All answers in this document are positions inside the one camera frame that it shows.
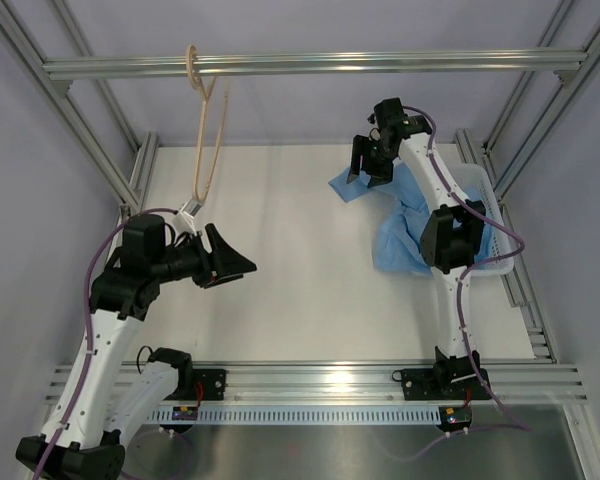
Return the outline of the blue button-up shirt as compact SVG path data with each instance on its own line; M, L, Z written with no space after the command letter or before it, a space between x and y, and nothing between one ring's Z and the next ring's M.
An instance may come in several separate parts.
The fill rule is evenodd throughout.
M362 172L352 182L348 172L329 181L330 187L348 203L373 191L394 199L391 212L381 223L373 246L374 268L383 272L431 276L420 252L420 238L430 214L424 195L407 165L394 166L393 181L367 186L370 176Z

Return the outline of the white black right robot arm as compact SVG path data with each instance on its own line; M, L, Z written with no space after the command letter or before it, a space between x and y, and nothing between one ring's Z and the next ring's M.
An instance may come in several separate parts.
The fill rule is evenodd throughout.
M375 105L368 121L374 129L354 137L346 182L366 175L370 188L387 185L395 177L395 160L401 160L411 171L429 211L419 244L436 285L438 342L432 367L401 376L404 395L486 399L488 380L480 369L480 355L462 311L470 272L481 249L485 206L469 199L439 159L434 122L423 111L406 108L399 98L389 98Z

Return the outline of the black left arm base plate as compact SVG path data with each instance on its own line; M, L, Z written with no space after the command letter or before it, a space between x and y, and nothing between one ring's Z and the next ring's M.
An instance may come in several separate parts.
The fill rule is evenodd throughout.
M179 372L171 400L223 401L227 371L220 368L187 368Z

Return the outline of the aluminium left frame strut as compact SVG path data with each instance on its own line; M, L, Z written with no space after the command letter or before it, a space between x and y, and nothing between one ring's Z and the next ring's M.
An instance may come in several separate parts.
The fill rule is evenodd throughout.
M53 80L44 70L45 54L9 1L0 1L0 40L23 67L37 91L48 101L51 110L64 124L70 137L104 177L119 201L120 216L126 218L139 213L146 204L159 147L158 133L150 131L140 140L134 134L108 84L101 80L95 82L94 89L98 97L135 154L132 172L129 176L125 176L107 154L93 128L78 108L78 104L71 97L72 82Z

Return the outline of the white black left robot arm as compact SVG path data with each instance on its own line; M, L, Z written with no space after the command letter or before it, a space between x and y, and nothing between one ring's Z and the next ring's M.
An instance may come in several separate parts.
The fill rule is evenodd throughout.
M179 212L167 223L167 212L149 209L119 225L120 245L98 276L85 277L85 330L67 383L41 432L22 438L16 449L36 479L116 479L131 439L162 401L201 404L210 395L189 353L159 347L117 404L109 404L162 285L190 279L209 289L257 269L213 224L199 233Z

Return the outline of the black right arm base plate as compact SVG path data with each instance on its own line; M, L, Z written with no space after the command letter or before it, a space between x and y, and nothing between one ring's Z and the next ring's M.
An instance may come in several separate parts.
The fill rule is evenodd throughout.
M432 367L405 368L394 370L391 379L401 385L404 399L408 401L491 399L491 395L475 375L468 379L443 383L434 377Z

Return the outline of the aluminium front rail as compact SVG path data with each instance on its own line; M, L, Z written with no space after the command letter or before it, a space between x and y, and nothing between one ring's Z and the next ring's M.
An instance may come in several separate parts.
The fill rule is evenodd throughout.
M219 364L226 371L225 402L244 405L383 405L404 400L391 364ZM508 405L585 404L587 392L569 364L485 366L491 388Z

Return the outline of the aluminium frame strut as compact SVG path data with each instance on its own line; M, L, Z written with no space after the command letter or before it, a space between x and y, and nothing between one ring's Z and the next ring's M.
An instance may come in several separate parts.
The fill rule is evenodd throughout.
M499 201L600 72L600 1L559 1L537 45L572 47L583 51L585 59L574 71L521 73L485 135L468 128L454 134L461 160L485 168Z
M135 154L132 172L129 176L125 176L107 154L93 128L78 108L78 104L71 97L72 82L53 80L44 70L45 54L9 1L0 1L0 40L23 67L37 91L48 101L51 110L64 124L70 137L104 177L119 201L120 216L126 218L139 213L146 204L159 147L158 133L150 131L140 140L134 134L108 84L101 80L95 82L94 89L98 97Z

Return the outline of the aluminium right frame strut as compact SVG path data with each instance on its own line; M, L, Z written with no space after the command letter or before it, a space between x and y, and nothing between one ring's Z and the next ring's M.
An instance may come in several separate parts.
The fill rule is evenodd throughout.
M585 59L574 71L521 73L485 135L468 128L454 134L461 160L485 168L499 201L600 72L600 1L559 1L537 45L572 47L583 51Z

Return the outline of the aluminium top crossbar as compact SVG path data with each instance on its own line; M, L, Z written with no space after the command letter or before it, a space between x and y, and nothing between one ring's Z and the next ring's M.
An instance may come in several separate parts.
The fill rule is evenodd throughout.
M49 59L53 80L184 76L260 76L397 72L576 71L587 59L581 49L536 47L504 50L332 52L288 54L195 54L179 56Z

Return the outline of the beige wooden clothes hanger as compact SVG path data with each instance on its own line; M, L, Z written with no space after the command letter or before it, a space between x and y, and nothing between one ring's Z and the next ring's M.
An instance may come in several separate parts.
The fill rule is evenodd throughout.
M188 45L185 53L186 75L192 89L199 95L201 100L201 110L199 116L196 156L194 161L194 174L192 183L192 198L201 205L206 203L211 187L213 185L217 165L220 157L220 150L224 142L227 117L229 110L229 99L231 92L231 82L226 79L222 93L222 109L220 115L220 124L216 131L213 156L208 168L203 166L203 149L207 132L207 123L211 110L211 104L214 99L216 85L219 76L213 76L209 82L202 79L197 70L198 56L195 45Z

